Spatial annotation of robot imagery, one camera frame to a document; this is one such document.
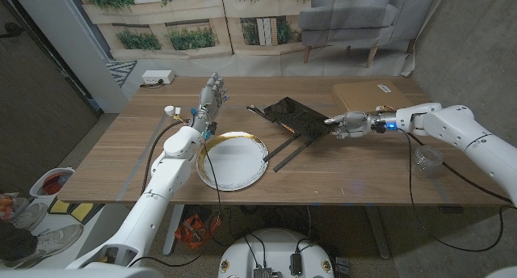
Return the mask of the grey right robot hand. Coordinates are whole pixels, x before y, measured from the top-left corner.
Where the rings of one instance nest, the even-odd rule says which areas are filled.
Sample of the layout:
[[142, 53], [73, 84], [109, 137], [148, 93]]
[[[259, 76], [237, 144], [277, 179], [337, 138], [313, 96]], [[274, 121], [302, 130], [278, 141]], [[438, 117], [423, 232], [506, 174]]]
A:
[[332, 131], [338, 139], [398, 130], [395, 112], [346, 112], [326, 119], [324, 123], [338, 125]]

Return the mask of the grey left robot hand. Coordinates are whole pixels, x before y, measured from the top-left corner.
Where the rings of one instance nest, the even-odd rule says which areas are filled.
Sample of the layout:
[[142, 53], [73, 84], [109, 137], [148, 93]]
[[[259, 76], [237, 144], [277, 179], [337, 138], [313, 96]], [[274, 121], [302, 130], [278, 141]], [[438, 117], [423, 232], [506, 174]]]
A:
[[223, 102], [228, 98], [224, 84], [224, 79], [220, 78], [218, 73], [214, 73], [200, 92], [199, 105], [189, 121], [189, 126], [201, 134], [207, 131], [208, 126], [216, 119]]

